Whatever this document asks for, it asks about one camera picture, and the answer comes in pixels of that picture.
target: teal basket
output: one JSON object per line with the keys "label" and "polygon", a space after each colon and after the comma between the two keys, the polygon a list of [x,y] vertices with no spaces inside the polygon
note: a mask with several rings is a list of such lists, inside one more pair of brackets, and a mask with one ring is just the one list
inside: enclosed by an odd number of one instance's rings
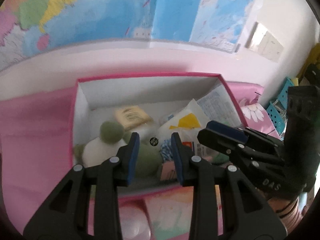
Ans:
{"label": "teal basket", "polygon": [[288,106],[287,105],[288,104],[288,88],[292,86],[294,86],[292,81],[289,78],[286,78],[285,84],[277,98],[285,110],[287,110],[287,106]]}
{"label": "teal basket", "polygon": [[281,115],[279,114],[277,109],[273,106],[271,101],[270,101],[269,107],[267,108],[267,113],[268,113],[273,125],[275,126],[278,134],[282,134],[282,132],[284,131],[284,128],[285,128],[285,123],[282,120]]}

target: black round sticker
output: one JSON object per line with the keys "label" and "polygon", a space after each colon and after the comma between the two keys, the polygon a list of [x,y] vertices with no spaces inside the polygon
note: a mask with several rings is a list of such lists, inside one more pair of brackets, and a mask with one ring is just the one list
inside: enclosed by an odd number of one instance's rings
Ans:
{"label": "black round sticker", "polygon": [[157,146],[158,143],[159,143],[159,140],[158,140],[156,137],[152,137],[152,138],[150,139],[150,144],[151,144],[152,146]]}

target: daisy pattern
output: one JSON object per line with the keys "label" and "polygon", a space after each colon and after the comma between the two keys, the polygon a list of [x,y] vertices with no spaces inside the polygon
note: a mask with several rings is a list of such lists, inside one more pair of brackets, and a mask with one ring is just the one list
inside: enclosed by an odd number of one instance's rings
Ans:
{"label": "daisy pattern", "polygon": [[241,110],[244,116],[249,120],[252,118],[255,122],[258,122],[258,119],[263,121],[264,115],[262,111],[264,108],[260,104],[256,103],[249,106],[242,106]]}

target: pink tablecloth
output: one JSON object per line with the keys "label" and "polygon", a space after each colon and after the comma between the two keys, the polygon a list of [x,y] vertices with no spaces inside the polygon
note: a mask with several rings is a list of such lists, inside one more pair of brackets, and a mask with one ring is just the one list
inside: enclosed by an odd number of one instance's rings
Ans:
{"label": "pink tablecloth", "polygon": [[[238,103],[256,103],[263,88],[228,83]],[[69,170],[71,89],[0,102],[2,187],[7,214],[19,232]],[[272,129],[260,122],[256,130]]]}

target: bolt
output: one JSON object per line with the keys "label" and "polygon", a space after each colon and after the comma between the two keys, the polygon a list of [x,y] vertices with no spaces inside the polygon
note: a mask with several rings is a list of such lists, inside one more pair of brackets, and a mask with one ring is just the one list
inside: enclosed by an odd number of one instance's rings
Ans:
{"label": "bolt", "polygon": [[228,170],[231,171],[231,172],[235,172],[235,171],[237,171],[237,167],[234,166],[234,165],[229,165],[228,166]]}
{"label": "bolt", "polygon": [[75,166],[73,167],[73,170],[74,170],[74,171],[81,171],[81,170],[82,170],[82,168],[83,168],[83,166],[82,166],[82,165],[77,164],[77,165],[75,165]]}
{"label": "bolt", "polygon": [[259,167],[259,163],[257,163],[256,161],[251,162],[253,166],[255,166],[256,168]]}
{"label": "bolt", "polygon": [[119,157],[117,157],[117,156],[113,156],[113,157],[111,157],[111,158],[109,159],[109,161],[110,161],[111,163],[117,163],[119,160],[120,160],[120,159],[119,159]]}
{"label": "bolt", "polygon": [[191,157],[191,160],[194,162],[194,163],[198,163],[201,161],[201,157],[200,156],[197,156],[197,155],[193,155]]}

